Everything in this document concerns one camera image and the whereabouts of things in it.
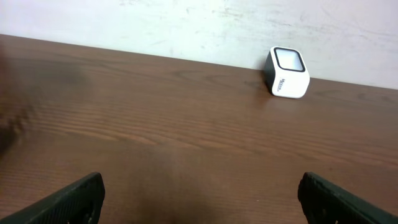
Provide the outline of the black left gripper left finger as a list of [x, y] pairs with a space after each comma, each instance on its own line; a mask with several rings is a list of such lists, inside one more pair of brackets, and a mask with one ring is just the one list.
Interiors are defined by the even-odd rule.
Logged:
[[102, 175], [94, 172], [2, 218], [1, 224], [97, 224], [104, 196]]

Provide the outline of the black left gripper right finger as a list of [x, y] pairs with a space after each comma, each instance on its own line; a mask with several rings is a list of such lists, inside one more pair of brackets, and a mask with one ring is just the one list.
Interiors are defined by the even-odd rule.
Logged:
[[298, 200], [309, 224], [397, 224], [397, 216], [313, 172], [304, 173]]

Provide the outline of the white barcode scanner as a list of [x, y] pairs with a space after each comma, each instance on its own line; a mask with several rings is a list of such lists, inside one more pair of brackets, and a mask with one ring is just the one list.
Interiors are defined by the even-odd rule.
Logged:
[[264, 66], [264, 79], [270, 93], [284, 98], [301, 98], [307, 91], [310, 75], [299, 51], [271, 47]]

